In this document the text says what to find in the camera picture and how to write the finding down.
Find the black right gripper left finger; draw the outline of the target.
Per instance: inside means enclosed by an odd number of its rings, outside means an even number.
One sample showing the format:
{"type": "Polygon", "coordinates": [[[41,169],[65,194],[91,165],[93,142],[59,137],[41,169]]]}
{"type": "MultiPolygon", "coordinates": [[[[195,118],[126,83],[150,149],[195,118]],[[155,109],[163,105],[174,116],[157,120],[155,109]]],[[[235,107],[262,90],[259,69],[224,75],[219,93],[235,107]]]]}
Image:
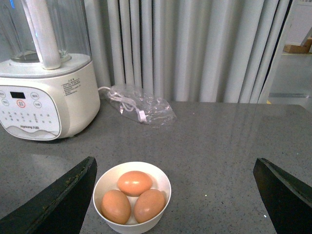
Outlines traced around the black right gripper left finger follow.
{"type": "Polygon", "coordinates": [[[87,157],[0,220],[2,234],[78,234],[90,205],[97,162],[87,157]]]}

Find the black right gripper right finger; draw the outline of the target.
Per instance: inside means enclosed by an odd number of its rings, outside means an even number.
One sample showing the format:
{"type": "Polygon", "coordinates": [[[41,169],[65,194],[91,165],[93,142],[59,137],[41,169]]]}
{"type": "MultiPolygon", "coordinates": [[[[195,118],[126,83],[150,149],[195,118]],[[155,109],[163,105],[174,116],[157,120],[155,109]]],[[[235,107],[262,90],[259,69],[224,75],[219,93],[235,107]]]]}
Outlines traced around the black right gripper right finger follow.
{"type": "Polygon", "coordinates": [[[312,232],[312,188],[265,158],[253,175],[261,199],[278,234],[312,232]]]}

